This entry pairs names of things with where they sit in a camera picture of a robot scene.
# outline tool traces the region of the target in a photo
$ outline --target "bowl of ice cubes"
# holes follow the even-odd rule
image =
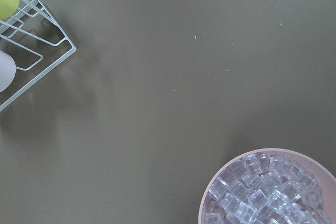
[[[198,213],[198,224],[241,223],[336,223],[336,178],[294,151],[242,154],[212,178]]]

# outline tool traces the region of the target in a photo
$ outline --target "white object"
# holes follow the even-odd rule
[[[11,56],[0,51],[0,92],[4,91],[15,77],[16,66]]]

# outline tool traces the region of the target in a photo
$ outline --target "wire rack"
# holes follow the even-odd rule
[[[0,92],[0,112],[53,68],[76,47],[39,0],[21,0],[11,17],[0,20],[0,50],[11,55],[16,75]]]

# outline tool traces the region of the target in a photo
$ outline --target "bowl rim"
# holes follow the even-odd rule
[[[295,151],[291,151],[291,150],[288,150],[288,149],[282,149],[282,148],[262,148],[262,149],[257,149],[257,150],[253,150],[253,151],[249,151],[249,152],[245,152],[245,153],[242,153],[240,154],[239,156],[231,159],[229,162],[227,162],[225,165],[223,165],[219,170],[218,172],[213,176],[213,178],[210,180],[209,184],[207,185],[204,193],[203,193],[203,197],[202,197],[202,200],[201,200],[201,204],[200,204],[200,209],[198,211],[198,224],[201,224],[202,223],[202,210],[203,210],[203,205],[204,205],[204,201],[205,201],[205,198],[207,196],[207,192],[209,191],[210,189],[210,186],[211,184],[213,183],[213,181],[219,176],[219,174],[223,171],[223,169],[225,169],[227,166],[229,166],[232,162],[246,156],[246,155],[249,155],[249,154],[253,154],[253,153],[257,153],[257,152],[286,152],[286,153],[289,153],[289,154],[293,154],[293,155],[297,155],[297,156],[300,156],[304,159],[307,159],[313,163],[315,163],[321,170],[323,170],[336,184],[336,178],[331,174],[331,172],[329,172],[323,165],[321,165],[320,163],[318,163],[317,161],[313,160],[311,157],[308,157],[302,153],[299,153],[299,152],[295,152]]]

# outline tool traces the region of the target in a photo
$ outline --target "clear ice cube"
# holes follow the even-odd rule
[[[257,219],[262,223],[267,223],[272,218],[279,222],[279,224],[287,224],[287,221],[280,213],[268,206],[263,207],[257,216]]]
[[[302,176],[299,178],[299,180],[296,182],[299,188],[302,188],[302,190],[310,189],[317,185],[317,181],[310,172],[302,172]]]
[[[246,174],[244,177],[242,177],[242,180],[244,181],[245,185],[251,190],[256,190],[261,183],[261,178],[259,177],[259,175]]]
[[[269,159],[270,156],[267,155],[266,153],[257,153],[257,158],[260,163],[260,170],[262,173],[266,172],[269,170]]]
[[[279,224],[279,222],[272,218],[269,220],[268,224]]]
[[[247,196],[250,194],[250,190],[243,185],[242,182],[237,181],[233,184],[232,187],[229,187],[228,190],[237,196],[241,201],[245,201]]]
[[[220,177],[217,177],[210,186],[210,197],[213,198],[215,201],[220,201],[224,197],[226,189],[227,183],[223,181]]]
[[[270,170],[280,174],[286,173],[286,159],[282,155],[272,156],[270,158]]]
[[[282,184],[280,177],[276,173],[269,172],[267,174],[261,175],[260,178],[262,183],[270,189],[278,188]]]
[[[228,214],[233,214],[239,206],[240,200],[233,194],[227,193],[223,200],[219,203]]]
[[[209,205],[208,205],[207,212],[210,212],[210,213],[213,212],[215,204],[216,204],[216,201],[211,200]]]
[[[263,223],[260,220],[255,219],[254,222],[253,222],[253,224],[263,224]]]
[[[306,215],[303,211],[297,211],[295,208],[287,207],[283,213],[288,224],[298,224],[305,220]]]
[[[256,154],[249,154],[244,157],[242,157],[243,163],[248,170],[248,172],[251,175],[254,174],[260,174],[261,173],[261,168],[260,168],[260,162],[257,158]]]
[[[228,219],[231,224],[240,224],[240,220],[233,214],[227,214],[226,219]]]
[[[322,190],[320,187],[314,186],[312,190],[302,192],[302,203],[313,209],[317,209],[323,201]]]
[[[251,204],[252,207],[259,210],[266,206],[268,199],[266,198],[265,194],[258,189],[254,193],[252,193],[250,196],[248,196],[248,202]]]
[[[293,211],[293,212],[298,212],[298,211],[301,211],[301,207],[297,203],[291,203],[291,204],[288,204],[286,206],[286,210],[290,210],[290,211]]]
[[[222,179],[222,181],[226,184],[226,185],[230,185],[232,183],[234,183],[234,181],[236,181],[236,177],[230,172],[229,169],[224,169],[224,171],[222,171],[219,174],[219,177]]]
[[[302,224],[319,224],[312,216],[310,211],[302,211],[304,214],[304,220]]]
[[[287,178],[292,181],[298,181],[305,169],[296,161],[286,161]]]
[[[287,204],[289,204],[287,195],[278,190],[274,190],[268,200],[268,206],[278,211],[282,211]]]
[[[224,221],[220,217],[219,213],[206,213],[205,214],[205,224],[224,224]]]
[[[245,168],[241,159],[238,159],[230,164],[228,169],[237,179],[241,179],[243,176],[245,176],[245,174],[247,174],[247,169]]]
[[[259,189],[265,194],[266,197],[269,197],[272,194],[272,192],[273,192],[273,188],[269,188],[263,182],[260,183]]]
[[[246,204],[244,202],[240,202],[239,206],[234,213],[234,215],[242,222],[242,223],[252,223],[254,222],[257,211],[249,204]]]
[[[321,209],[313,211],[311,215],[319,224],[331,224],[331,220]]]
[[[281,187],[281,191],[288,196],[290,202],[296,202],[301,198],[299,191],[291,181],[287,181]]]

